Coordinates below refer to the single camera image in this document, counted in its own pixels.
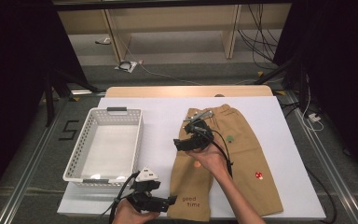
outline white basket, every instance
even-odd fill
[[[63,180],[121,189],[136,172],[143,132],[142,110],[92,108],[77,139]]]

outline white tabletop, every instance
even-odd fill
[[[149,167],[158,175],[156,197],[167,198],[177,138],[190,107],[199,109],[228,104],[237,108],[257,136],[279,191],[283,212],[265,216],[284,219],[324,219],[325,213],[310,183],[293,137],[276,97],[103,98],[98,107],[126,106],[142,109],[144,133],[138,168]],[[68,216],[100,215],[116,192],[109,188],[85,188],[69,183],[58,213]],[[210,191],[212,218],[235,217],[216,181]]]

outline tan pants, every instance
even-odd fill
[[[224,137],[231,161],[234,162],[233,179],[241,193],[260,216],[281,212],[282,203],[263,150],[241,112],[229,105],[221,105],[204,110],[190,108],[187,117],[207,110],[212,110],[213,116],[205,122]],[[182,128],[186,124],[184,122],[181,126],[179,139],[190,137]],[[220,138],[215,133],[213,135],[215,139]],[[168,217],[208,221],[211,214],[209,190],[212,182],[212,175],[200,167],[197,161],[183,151],[177,152],[170,192],[178,198],[175,205],[170,206]]]

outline clothing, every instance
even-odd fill
[[[279,193],[269,170],[263,150],[245,117],[229,105],[199,110],[188,109],[186,117],[211,110],[213,115],[205,119],[207,125],[219,132],[226,141],[228,153],[233,162],[232,174],[240,192],[260,216],[283,210]],[[188,139],[183,127],[179,139]],[[183,151],[178,151],[172,168],[170,192],[177,195],[176,204],[170,206],[168,217],[196,221],[210,219],[209,190],[213,183],[212,175],[195,159]]]

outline person's hand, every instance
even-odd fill
[[[142,224],[158,216],[158,212],[139,213],[127,199],[123,199],[117,206],[113,224]]]
[[[186,152],[187,155],[193,157],[201,163],[201,165],[210,171],[213,175],[218,175],[227,170],[226,159],[220,150],[214,145],[210,144],[205,149],[194,149]]]

